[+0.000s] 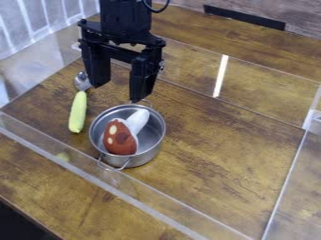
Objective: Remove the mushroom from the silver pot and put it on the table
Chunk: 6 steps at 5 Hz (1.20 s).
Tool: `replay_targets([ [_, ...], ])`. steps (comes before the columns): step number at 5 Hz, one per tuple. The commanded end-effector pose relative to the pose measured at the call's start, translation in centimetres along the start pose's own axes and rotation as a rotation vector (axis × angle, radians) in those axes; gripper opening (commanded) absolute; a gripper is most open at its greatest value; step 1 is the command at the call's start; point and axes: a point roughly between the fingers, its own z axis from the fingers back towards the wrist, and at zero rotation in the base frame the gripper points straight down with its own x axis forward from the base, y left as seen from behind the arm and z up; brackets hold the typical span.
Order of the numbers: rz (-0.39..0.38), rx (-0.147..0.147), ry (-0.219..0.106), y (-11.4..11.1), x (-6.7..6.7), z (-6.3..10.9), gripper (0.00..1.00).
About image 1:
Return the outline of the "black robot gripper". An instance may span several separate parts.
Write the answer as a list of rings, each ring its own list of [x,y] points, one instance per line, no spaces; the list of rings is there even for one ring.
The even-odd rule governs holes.
[[[112,58],[132,62],[130,101],[153,91],[166,41],[152,33],[152,0],[100,0],[101,21],[81,20],[81,50],[90,84],[98,88],[112,80]]]

